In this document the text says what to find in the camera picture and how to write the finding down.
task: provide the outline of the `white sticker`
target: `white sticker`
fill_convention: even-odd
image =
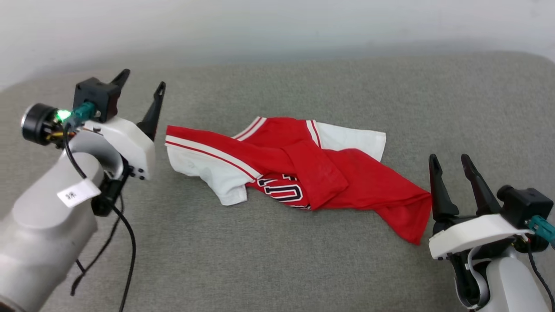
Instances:
[[[73,208],[89,198],[100,195],[101,191],[89,179],[70,186],[58,193],[58,197],[68,207]]]

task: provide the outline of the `white wall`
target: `white wall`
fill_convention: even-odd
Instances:
[[[0,0],[0,89],[109,66],[509,49],[555,59],[548,0]]]

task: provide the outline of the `green led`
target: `green led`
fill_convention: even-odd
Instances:
[[[71,112],[68,110],[64,110],[64,109],[59,109],[56,112],[56,117],[58,118],[59,121],[63,122],[64,120],[66,120],[69,116],[71,116]]]

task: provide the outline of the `red and white shirt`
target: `red and white shirt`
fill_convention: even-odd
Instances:
[[[171,125],[166,131],[174,170],[201,177],[224,205],[245,201],[248,186],[301,209],[373,209],[418,244],[430,194],[375,159],[384,144],[383,133],[293,118],[257,118],[233,138]]]

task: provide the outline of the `white stripe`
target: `white stripe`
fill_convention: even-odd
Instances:
[[[239,140],[239,141],[246,140],[248,137],[253,135],[258,129],[260,129],[260,127],[262,127],[262,125],[266,122],[266,118],[264,118],[264,117],[259,117],[259,118],[260,119],[257,122],[257,124],[249,132],[247,132],[243,137],[241,137],[237,140]]]
[[[195,148],[195,149],[202,150],[204,152],[210,153],[212,155],[222,157],[223,159],[225,159],[225,160],[237,165],[241,169],[245,170],[246,172],[248,172],[250,175],[252,175],[256,179],[259,179],[259,178],[262,177],[262,174],[260,174],[253,167],[247,165],[246,163],[242,162],[238,158],[235,158],[235,157],[231,156],[228,153],[224,153],[224,152],[222,152],[218,149],[215,149],[213,147],[210,147],[208,145],[204,145],[202,143],[181,139],[181,138],[178,138],[178,137],[172,137],[171,135],[166,135],[166,141],[172,142],[172,143],[177,143],[177,144],[180,144],[180,145],[183,145],[183,146],[186,146],[186,147]],[[172,145],[172,144],[166,144],[166,145],[180,148],[179,146]]]
[[[312,136],[312,140],[314,141],[314,143],[316,143],[316,145],[318,147],[321,147],[318,145],[318,137],[316,136],[316,132],[314,132],[314,128],[316,128],[316,121],[314,121],[314,128],[312,127],[312,120],[307,120],[306,121],[306,127],[310,132],[310,135]]]
[[[243,131],[239,132],[238,134],[232,136],[232,138],[236,139],[236,138],[240,137],[241,135],[245,134],[245,132],[247,132],[247,130],[249,130],[250,127],[254,126],[254,124],[257,123],[259,120],[260,120],[260,117],[256,117],[256,118],[253,120],[253,122],[251,122],[251,123],[249,124],[249,126],[245,128],[245,130],[243,130]]]

